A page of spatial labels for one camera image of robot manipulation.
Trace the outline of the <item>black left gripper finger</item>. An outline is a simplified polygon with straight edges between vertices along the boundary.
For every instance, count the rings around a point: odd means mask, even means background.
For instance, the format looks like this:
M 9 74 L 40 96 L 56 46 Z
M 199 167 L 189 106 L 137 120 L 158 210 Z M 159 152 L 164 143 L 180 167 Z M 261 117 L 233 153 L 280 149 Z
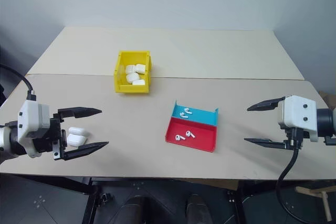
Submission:
M 54 113 L 54 119 L 58 119 L 60 122 L 64 121 L 64 118 L 85 118 L 92 115 L 102 113 L 101 110 L 87 107 L 73 107 L 58 109 L 57 113 Z
M 92 154 L 93 152 L 103 148 L 106 146 L 109 142 L 96 142 L 96 143 L 90 143 L 85 144 L 80 147 L 78 147 L 76 150 L 63 152 L 61 155 L 61 159 L 68 161 L 71 159 L 83 157 Z

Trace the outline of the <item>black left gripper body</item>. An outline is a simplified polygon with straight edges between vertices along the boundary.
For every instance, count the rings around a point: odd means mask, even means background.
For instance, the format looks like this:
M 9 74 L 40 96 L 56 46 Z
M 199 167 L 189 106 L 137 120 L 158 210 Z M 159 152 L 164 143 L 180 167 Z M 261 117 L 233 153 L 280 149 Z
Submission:
M 49 130 L 42 137 L 33 139 L 33 144 L 37 152 L 52 152 L 54 160 L 66 161 L 66 131 L 61 129 L 61 122 L 58 118 L 50 119 Z

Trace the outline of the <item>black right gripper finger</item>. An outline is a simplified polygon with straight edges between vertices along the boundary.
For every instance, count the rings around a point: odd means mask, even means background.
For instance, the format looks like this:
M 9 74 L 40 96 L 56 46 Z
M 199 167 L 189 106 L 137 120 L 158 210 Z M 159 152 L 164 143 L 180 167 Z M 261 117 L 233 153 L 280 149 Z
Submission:
M 271 99 L 271 100 L 265 100 L 261 101 L 259 103 L 256 103 L 252 106 L 250 106 L 247 111 L 268 111 L 268 110 L 274 110 L 278 103 L 285 100 L 285 97 Z
M 290 149 L 286 141 L 274 142 L 268 138 L 244 138 L 244 140 L 266 148 Z

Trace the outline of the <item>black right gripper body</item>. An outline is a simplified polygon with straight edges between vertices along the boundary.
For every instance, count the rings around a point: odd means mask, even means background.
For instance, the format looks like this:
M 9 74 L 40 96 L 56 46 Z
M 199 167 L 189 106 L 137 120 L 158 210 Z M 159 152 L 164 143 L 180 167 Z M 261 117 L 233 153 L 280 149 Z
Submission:
M 303 140 L 307 138 L 307 132 L 298 127 L 285 129 L 287 139 L 284 140 L 286 150 L 300 150 L 303 145 Z

